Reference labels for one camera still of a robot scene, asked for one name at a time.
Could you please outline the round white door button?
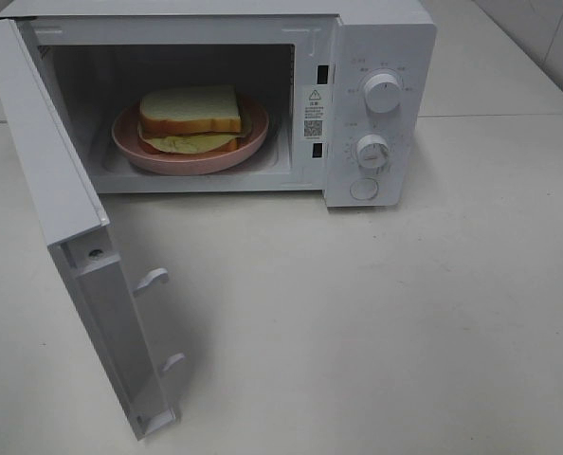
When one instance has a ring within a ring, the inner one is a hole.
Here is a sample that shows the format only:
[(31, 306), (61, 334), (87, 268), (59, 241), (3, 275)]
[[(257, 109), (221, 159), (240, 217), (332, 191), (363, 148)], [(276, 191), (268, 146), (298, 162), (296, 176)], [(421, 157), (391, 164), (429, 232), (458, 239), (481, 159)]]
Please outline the round white door button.
[(378, 194), (378, 183), (372, 178), (360, 178), (350, 186), (350, 194), (355, 200), (371, 200)]

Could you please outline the sandwich with cheese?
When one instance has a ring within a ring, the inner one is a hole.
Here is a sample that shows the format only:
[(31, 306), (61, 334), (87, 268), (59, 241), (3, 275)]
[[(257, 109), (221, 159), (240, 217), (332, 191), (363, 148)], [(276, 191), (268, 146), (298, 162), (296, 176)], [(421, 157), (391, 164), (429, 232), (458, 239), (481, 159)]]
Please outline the sandwich with cheese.
[(251, 131), (252, 119), (232, 85), (154, 91), (138, 105), (138, 143), (152, 155), (231, 152)]

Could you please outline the pink plate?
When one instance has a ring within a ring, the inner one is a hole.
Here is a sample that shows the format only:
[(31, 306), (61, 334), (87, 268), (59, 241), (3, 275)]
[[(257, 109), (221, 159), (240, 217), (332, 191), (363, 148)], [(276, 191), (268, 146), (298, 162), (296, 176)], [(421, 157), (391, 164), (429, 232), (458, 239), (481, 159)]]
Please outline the pink plate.
[(112, 126), (112, 138), (119, 151), (135, 166), (152, 173), (186, 176), (224, 171), (252, 157), (263, 145), (269, 127), (269, 115), (254, 99), (239, 95), (240, 107), (252, 121), (246, 137), (236, 139), (233, 151), (208, 151), (202, 154), (150, 154), (141, 146), (138, 134), (138, 104), (126, 108)]

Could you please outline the white microwave door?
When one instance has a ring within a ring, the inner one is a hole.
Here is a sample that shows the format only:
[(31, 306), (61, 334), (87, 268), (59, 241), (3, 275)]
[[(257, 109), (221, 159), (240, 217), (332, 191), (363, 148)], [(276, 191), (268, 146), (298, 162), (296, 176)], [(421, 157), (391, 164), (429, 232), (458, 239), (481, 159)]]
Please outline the white microwave door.
[(53, 58), (28, 21), (0, 19), (0, 100), (47, 250), (137, 439), (176, 418), (162, 383), (182, 359), (155, 358), (136, 299), (164, 268), (131, 285), (109, 217), (84, 168)]

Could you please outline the lower white microwave knob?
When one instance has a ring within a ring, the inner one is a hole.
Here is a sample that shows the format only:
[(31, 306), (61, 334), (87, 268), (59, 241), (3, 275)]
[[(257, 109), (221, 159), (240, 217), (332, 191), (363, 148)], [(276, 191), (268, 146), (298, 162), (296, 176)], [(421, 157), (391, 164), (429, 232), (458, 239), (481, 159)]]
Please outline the lower white microwave knob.
[(390, 157), (388, 142), (379, 135), (363, 136), (356, 142), (355, 157), (358, 165), (363, 169), (383, 168)]

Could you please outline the white microwave knob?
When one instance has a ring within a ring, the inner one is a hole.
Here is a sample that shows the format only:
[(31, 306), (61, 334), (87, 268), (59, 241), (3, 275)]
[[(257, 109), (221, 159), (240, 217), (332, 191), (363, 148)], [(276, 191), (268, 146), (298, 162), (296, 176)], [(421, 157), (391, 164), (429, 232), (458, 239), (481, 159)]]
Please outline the white microwave knob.
[(367, 108), (375, 114), (387, 114), (399, 106), (403, 92), (400, 76), (387, 68), (367, 75), (361, 85)]
[(358, 165), (363, 169), (383, 168), (390, 157), (388, 142), (379, 135), (363, 136), (356, 142), (355, 157)]

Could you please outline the upper white microwave knob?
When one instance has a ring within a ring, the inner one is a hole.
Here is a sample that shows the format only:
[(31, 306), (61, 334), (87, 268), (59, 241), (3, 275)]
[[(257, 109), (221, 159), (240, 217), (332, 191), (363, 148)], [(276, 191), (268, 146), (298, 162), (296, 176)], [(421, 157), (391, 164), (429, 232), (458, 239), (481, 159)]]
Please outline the upper white microwave knob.
[(403, 92), (400, 76), (387, 68), (367, 75), (361, 85), (367, 108), (375, 114), (387, 114), (399, 106)]

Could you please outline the white microwave oven body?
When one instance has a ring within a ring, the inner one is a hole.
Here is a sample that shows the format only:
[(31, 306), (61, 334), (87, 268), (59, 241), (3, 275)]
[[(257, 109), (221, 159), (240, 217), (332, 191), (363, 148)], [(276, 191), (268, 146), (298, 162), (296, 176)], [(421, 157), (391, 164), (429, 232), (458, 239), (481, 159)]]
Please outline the white microwave oven body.
[[(53, 58), (78, 154), (97, 193), (321, 191), (330, 207), (395, 205), (437, 29), (417, 1), (14, 1)], [(363, 99), (378, 69), (403, 82), (387, 114)], [(119, 175), (96, 160), (122, 109), (157, 89), (231, 84), (287, 128), (284, 173)], [(356, 142), (379, 135), (388, 163), (361, 168)], [(378, 183), (355, 200), (360, 178)]]

